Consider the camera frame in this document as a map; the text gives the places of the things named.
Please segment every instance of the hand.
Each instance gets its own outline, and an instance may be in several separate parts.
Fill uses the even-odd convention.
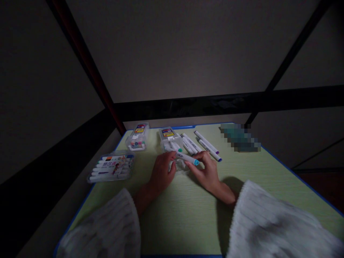
[[[191,172],[195,175],[200,184],[216,198],[226,204],[233,204],[236,197],[233,191],[225,184],[220,182],[218,176],[217,162],[210,157],[209,152],[202,151],[193,156],[193,158],[204,164],[204,169],[198,169],[188,161],[184,161]]]
[[[143,185],[133,197],[139,216],[172,182],[176,173],[176,162],[172,162],[170,171],[168,171],[168,164],[176,158],[175,155],[175,151],[159,155],[155,160],[149,182]]]
[[[158,196],[172,182],[176,173],[176,162],[172,162],[171,170],[168,171],[168,164],[176,158],[176,152],[165,152],[160,154],[155,160],[152,175],[148,182],[148,186]]]
[[[188,161],[185,161],[185,164],[189,167],[201,185],[209,192],[213,192],[214,189],[218,188],[220,185],[217,162],[211,159],[207,151],[199,152],[194,155],[193,158],[203,162],[205,168],[198,169]]]

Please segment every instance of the plastic marker case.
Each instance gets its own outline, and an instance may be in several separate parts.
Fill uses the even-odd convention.
[[[160,146],[163,152],[165,152],[165,148],[168,146],[176,151],[182,152],[183,139],[171,127],[159,129],[159,135],[161,140]]]
[[[149,123],[140,122],[133,132],[125,140],[125,144],[131,151],[144,151],[147,149],[147,141],[149,137]]]
[[[135,156],[134,152],[127,150],[117,150],[102,155],[88,175],[87,182],[97,183],[130,178],[135,163]]]

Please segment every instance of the desk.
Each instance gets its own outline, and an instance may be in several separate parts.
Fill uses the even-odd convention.
[[[240,181],[250,179],[276,198],[312,213],[324,228],[343,240],[344,218],[338,211],[264,148],[258,153],[235,152],[221,138],[219,126],[208,124],[175,130],[180,134],[186,133],[193,140],[193,132],[197,130],[220,151],[223,159],[218,163],[220,180],[237,182],[234,186],[237,187]],[[131,179],[94,184],[68,230],[108,202],[123,187],[135,194],[149,180],[156,156],[162,153],[157,132],[157,128],[151,129],[147,150],[137,152]],[[131,130],[126,132],[116,149],[126,149],[125,140],[130,133]],[[232,214],[228,207],[196,184],[192,177],[178,175],[140,219],[141,253],[221,254],[228,248]]]

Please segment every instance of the blurred object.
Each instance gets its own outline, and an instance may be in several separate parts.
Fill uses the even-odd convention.
[[[261,143],[257,138],[252,138],[248,129],[241,124],[221,124],[221,134],[237,152],[259,152]]]

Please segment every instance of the dark metal bar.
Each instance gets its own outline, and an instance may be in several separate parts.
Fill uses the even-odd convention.
[[[313,12],[312,16],[306,23],[305,27],[301,31],[300,35],[297,37],[295,43],[289,50],[288,54],[286,55],[285,59],[283,60],[282,64],[278,68],[277,72],[275,73],[274,77],[270,81],[269,85],[265,89],[265,92],[273,91],[273,89],[276,87],[278,82],[281,80],[284,73],[287,71],[289,65],[292,63],[294,58],[296,57],[297,53],[300,51],[306,40],[308,39],[309,35],[312,33],[320,19],[324,16],[328,8],[333,3],[333,0],[321,0],[318,4],[317,8]],[[259,105],[265,101],[266,94],[263,94],[261,99],[257,102],[257,108],[259,108]],[[257,116],[258,110],[255,110],[251,113],[250,117],[246,121],[246,125],[251,124],[254,120],[254,118]]]
[[[76,56],[78,57],[104,106],[110,111],[112,117],[114,118],[119,133],[123,136],[126,128],[114,109],[113,100],[105,86],[103,79],[101,78],[98,68],[91,56],[90,51],[87,48],[87,45],[79,31],[79,28],[71,11],[69,10],[66,1],[46,0],[46,2],[56,20],[60,24],[62,31],[72,46]]]
[[[274,90],[266,93],[265,101],[258,107],[257,100],[263,92],[190,97],[181,99],[149,100],[115,103],[121,121],[181,118],[225,114],[328,108],[344,106],[344,85]]]
[[[329,148],[331,148],[332,146],[334,146],[334,145],[340,143],[340,142],[343,141],[343,140],[344,140],[344,138],[341,138],[340,140],[338,140],[338,141],[332,143],[330,146],[327,146],[325,149],[322,149],[321,151],[319,151],[319,152],[315,153],[314,155],[310,156],[308,159],[305,159],[304,161],[300,162],[299,164],[297,164],[296,166],[294,166],[292,169],[297,168],[298,166],[300,166],[300,165],[302,165],[303,163],[309,161],[310,159],[314,158],[315,156],[318,156],[320,153],[323,153],[324,151],[328,150]]]

